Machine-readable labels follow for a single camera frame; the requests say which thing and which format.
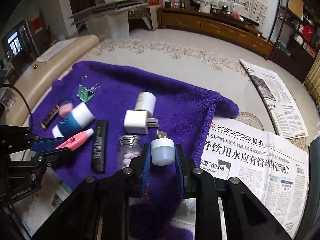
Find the clear candy bottle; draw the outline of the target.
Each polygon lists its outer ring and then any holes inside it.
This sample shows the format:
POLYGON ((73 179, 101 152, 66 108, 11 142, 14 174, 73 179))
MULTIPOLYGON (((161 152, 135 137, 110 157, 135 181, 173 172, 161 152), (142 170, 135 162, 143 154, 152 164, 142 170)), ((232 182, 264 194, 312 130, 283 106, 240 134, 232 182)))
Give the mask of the clear candy bottle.
POLYGON ((128 167, 131 160, 140 155, 142 147, 140 137, 134 134, 123 135, 119 138, 117 168, 128 167))

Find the large spread newspaper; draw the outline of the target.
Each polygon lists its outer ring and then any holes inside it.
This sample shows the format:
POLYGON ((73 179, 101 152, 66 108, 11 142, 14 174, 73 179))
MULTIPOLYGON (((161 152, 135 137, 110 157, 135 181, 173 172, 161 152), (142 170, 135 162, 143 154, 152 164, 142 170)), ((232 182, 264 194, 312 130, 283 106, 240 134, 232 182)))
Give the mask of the large spread newspaper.
POLYGON ((309 187, 307 152, 271 132, 216 116, 200 167, 215 178, 239 178, 291 238, 297 235, 309 187))

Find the folded grey rack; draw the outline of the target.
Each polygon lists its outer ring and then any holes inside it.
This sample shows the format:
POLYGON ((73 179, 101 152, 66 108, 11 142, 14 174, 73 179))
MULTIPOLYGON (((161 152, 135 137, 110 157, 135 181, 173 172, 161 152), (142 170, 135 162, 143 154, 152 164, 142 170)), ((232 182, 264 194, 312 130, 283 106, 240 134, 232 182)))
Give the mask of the folded grey rack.
POLYGON ((143 7, 148 4, 148 0, 117 0, 89 7, 73 14, 69 19, 73 20, 71 26, 78 24, 83 25, 88 20, 101 17, 106 14, 121 12, 126 9, 131 10, 132 8, 143 7))

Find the newspaper under left side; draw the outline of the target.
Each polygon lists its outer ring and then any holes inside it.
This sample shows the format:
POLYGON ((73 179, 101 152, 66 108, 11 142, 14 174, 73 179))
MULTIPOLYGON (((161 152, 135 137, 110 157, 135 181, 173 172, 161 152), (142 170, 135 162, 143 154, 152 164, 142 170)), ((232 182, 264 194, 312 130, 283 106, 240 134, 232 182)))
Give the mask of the newspaper under left side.
POLYGON ((32 236, 72 192, 52 168, 46 170, 41 186, 40 191, 15 203, 25 237, 26 232, 32 236))

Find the purple towel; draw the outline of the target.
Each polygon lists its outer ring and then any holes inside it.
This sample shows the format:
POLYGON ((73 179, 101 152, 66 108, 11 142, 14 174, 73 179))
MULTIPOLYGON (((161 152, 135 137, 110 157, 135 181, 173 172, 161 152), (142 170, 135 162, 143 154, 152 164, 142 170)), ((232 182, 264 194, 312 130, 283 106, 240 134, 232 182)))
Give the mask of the purple towel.
POLYGON ((156 130, 180 143, 200 163, 214 116, 235 118, 238 106, 218 92, 129 66, 81 61, 51 91, 33 113, 32 131, 42 138, 71 136, 108 122, 106 160, 98 178, 126 166, 119 138, 138 135, 150 143, 156 130))

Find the green binder clip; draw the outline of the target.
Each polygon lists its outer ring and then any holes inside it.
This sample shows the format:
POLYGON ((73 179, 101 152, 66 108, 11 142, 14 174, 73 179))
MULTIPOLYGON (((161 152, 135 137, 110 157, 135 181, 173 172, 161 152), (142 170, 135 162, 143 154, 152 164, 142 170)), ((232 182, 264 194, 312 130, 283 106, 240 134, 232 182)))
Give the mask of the green binder clip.
POLYGON ((101 88, 100 83, 95 83, 91 88, 87 88, 84 85, 84 81, 87 79, 87 75, 83 74, 81 76, 81 82, 78 87, 77 97, 84 103, 88 103, 91 99, 95 97, 95 92, 101 88))

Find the white and teal tube bottle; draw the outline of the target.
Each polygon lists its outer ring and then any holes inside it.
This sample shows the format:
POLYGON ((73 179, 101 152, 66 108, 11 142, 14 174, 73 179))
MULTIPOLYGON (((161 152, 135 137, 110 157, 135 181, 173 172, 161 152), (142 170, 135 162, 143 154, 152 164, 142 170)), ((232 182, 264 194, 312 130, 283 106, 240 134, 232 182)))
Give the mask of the white and teal tube bottle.
POLYGON ((64 137, 66 139, 83 131, 95 120, 94 115, 87 105, 82 102, 52 128, 52 135, 55 138, 64 137))

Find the beige curtain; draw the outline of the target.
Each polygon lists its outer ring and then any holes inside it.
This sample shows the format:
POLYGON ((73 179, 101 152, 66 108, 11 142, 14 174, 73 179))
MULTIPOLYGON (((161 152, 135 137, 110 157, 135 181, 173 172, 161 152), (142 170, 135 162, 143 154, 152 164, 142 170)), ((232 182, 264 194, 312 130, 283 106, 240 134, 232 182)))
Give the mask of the beige curtain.
POLYGON ((320 90, 320 54, 317 57, 304 81, 304 86, 306 87, 309 95, 315 101, 317 107, 319 108, 319 90, 320 90))

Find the wooden tv cabinet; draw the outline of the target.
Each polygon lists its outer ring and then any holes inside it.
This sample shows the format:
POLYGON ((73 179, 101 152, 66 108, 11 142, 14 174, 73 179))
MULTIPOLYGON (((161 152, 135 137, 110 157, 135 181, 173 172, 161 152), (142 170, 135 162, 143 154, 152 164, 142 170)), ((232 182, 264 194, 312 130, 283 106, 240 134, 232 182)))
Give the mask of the wooden tv cabinet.
POLYGON ((248 49, 265 60, 272 51, 272 44, 262 38, 260 31, 229 16, 160 7, 157 9, 157 20, 160 29, 177 29, 215 37, 248 49))

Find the pink tube white cap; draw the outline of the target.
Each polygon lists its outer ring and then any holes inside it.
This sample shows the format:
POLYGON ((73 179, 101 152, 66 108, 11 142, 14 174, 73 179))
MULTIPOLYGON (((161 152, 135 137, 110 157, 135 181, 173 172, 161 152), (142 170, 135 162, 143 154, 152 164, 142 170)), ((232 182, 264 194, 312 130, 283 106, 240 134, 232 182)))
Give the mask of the pink tube white cap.
POLYGON ((76 150, 81 145, 83 145, 92 135, 94 134, 94 130, 92 128, 77 133, 76 135, 70 137, 68 140, 66 140, 61 145, 57 146, 55 149, 60 148, 68 148, 71 151, 76 150))

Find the dark shelving unit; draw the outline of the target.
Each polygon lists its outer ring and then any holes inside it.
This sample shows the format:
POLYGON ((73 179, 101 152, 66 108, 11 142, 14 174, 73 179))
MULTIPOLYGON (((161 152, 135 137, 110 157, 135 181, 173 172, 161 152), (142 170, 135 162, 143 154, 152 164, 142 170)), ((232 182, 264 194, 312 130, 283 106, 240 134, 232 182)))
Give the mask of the dark shelving unit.
POLYGON ((319 17, 310 0, 278 0, 269 60, 303 83, 319 53, 319 17))

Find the black rectangular lighter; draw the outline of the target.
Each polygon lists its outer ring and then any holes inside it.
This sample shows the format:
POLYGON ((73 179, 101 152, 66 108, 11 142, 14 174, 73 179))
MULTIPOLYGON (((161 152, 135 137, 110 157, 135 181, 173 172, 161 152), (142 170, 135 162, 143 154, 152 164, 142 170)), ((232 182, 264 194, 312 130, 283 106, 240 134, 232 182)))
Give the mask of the black rectangular lighter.
POLYGON ((105 172, 108 121, 98 120, 94 128, 91 169, 95 173, 105 172))

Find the white charger plug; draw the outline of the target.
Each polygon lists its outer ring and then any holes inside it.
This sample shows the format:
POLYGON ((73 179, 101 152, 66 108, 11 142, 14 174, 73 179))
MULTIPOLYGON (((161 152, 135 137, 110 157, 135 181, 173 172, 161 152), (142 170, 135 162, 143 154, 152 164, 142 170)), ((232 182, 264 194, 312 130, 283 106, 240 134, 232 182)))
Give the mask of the white charger plug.
POLYGON ((147 111, 127 110, 123 122, 128 134, 148 134, 149 128, 159 128, 157 118, 148 118, 147 111))

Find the white usb night light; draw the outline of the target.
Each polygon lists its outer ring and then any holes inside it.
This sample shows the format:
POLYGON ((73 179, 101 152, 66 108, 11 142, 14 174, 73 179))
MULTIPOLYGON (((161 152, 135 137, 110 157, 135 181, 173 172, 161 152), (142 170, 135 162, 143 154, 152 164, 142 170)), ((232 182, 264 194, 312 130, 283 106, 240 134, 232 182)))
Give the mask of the white usb night light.
POLYGON ((164 131, 156 131, 156 139, 151 142, 151 159, 153 165, 167 166, 175 162, 175 144, 164 131))

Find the white tape roll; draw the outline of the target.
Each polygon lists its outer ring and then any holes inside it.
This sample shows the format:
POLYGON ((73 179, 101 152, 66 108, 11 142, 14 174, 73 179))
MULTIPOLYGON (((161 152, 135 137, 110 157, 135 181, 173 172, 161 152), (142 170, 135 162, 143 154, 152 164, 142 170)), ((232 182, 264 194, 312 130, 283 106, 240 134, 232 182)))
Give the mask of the white tape roll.
POLYGON ((140 92, 135 103, 135 111, 147 111, 148 118, 153 117, 157 98, 150 92, 140 92))

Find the folded newspaper far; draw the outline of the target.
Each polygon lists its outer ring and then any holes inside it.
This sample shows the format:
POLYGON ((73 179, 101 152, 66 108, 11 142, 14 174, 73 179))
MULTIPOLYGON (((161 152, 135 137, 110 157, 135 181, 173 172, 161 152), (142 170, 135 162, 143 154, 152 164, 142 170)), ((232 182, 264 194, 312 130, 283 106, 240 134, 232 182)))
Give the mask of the folded newspaper far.
POLYGON ((279 75, 243 59, 239 62, 260 94, 276 134, 285 139, 307 137, 308 130, 299 108, 279 75))

